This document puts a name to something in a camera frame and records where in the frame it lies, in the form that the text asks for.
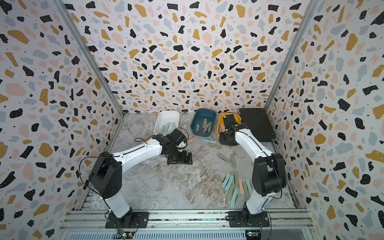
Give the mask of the olive knife top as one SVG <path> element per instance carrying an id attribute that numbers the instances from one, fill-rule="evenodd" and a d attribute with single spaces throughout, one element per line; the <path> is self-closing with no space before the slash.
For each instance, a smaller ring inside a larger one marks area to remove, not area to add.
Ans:
<path id="1" fill-rule="evenodd" d="M 232 163 L 232 160 L 230 158 L 228 158 L 227 156 L 225 156 L 225 155 L 223 155 L 221 153 L 217 153 L 217 156 L 219 158 L 221 158 L 222 160 L 226 161 L 227 163 L 230 163 L 230 164 Z"/>

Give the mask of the pink knife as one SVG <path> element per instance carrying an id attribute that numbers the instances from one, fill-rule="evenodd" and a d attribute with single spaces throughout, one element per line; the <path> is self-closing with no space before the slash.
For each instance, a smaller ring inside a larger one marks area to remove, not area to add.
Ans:
<path id="1" fill-rule="evenodd" d="M 188 139 L 188 144 L 191 144 L 193 141 L 195 141 L 198 138 L 198 136 L 194 136 Z"/>
<path id="2" fill-rule="evenodd" d="M 243 178 L 241 178 L 241 177 L 239 177 L 239 190 L 240 190 L 241 195 L 245 194 L 244 185 L 243 185 Z"/>

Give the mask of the olive knife bottom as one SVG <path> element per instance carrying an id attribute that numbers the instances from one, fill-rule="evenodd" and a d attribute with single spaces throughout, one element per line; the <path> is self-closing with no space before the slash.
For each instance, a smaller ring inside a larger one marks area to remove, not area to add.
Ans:
<path id="1" fill-rule="evenodd" d="M 240 188 L 240 185 L 239 185 L 239 173 L 237 171 L 234 171 L 234 182 L 235 182 L 235 187 L 237 189 Z"/>

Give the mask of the olive knife lowest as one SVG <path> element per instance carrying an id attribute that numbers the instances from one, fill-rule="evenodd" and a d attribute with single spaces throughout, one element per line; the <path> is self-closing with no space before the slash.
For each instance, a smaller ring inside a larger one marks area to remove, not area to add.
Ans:
<path id="1" fill-rule="evenodd" d="M 230 188 L 229 188 L 229 191 L 228 191 L 228 194 L 227 194 L 227 200 L 230 202 L 232 197 L 233 197 L 233 194 L 234 194 L 234 190 L 235 190 L 235 184 L 232 183 Z"/>

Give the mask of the mint knife lowest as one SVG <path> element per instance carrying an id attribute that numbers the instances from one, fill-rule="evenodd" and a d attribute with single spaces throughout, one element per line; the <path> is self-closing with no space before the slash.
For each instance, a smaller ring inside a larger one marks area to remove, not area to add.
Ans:
<path id="1" fill-rule="evenodd" d="M 230 201 L 230 206 L 231 207 L 235 206 L 238 194 L 239 194 L 239 190 L 238 189 L 234 189 L 233 194 L 232 194 L 232 198 L 231 198 L 231 201 Z"/>

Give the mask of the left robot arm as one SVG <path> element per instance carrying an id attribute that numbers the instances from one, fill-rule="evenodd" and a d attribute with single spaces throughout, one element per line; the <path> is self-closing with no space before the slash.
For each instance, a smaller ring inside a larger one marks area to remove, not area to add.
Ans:
<path id="1" fill-rule="evenodd" d="M 95 164 L 83 184 L 104 202 L 110 223 L 126 227 L 134 220 L 128 179 L 137 182 L 154 176 L 150 160 L 162 159 L 168 166 L 192 165 L 192 153 L 186 151 L 189 138 L 185 129 L 176 128 L 167 134 L 136 138 L 137 146 L 128 150 L 105 151 L 94 157 Z"/>

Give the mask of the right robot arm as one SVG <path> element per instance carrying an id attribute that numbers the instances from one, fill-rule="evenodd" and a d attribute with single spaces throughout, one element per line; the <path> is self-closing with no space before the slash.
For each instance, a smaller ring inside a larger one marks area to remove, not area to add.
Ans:
<path id="1" fill-rule="evenodd" d="M 262 223 L 264 206 L 270 199 L 280 199 L 287 185 L 285 160 L 281 154 L 274 154 L 252 134 L 244 124 L 238 123 L 233 114 L 223 117 L 224 131 L 219 142 L 226 146 L 240 145 L 253 160 L 253 192 L 245 202 L 242 219 L 247 226 Z"/>

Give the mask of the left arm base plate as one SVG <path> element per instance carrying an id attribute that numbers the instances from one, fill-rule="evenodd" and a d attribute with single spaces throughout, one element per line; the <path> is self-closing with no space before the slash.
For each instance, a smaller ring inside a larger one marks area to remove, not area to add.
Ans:
<path id="1" fill-rule="evenodd" d="M 106 229 L 145 229 L 149 220 L 149 212 L 132 212 L 129 211 L 122 218 L 118 218 L 112 212 L 108 216 Z"/>

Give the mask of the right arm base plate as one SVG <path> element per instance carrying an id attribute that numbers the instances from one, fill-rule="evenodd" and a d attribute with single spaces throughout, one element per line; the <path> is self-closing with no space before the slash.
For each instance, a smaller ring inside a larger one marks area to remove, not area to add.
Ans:
<path id="1" fill-rule="evenodd" d="M 264 228 L 271 225 L 267 212 L 251 215 L 247 210 L 230 211 L 226 216 L 231 228 Z"/>

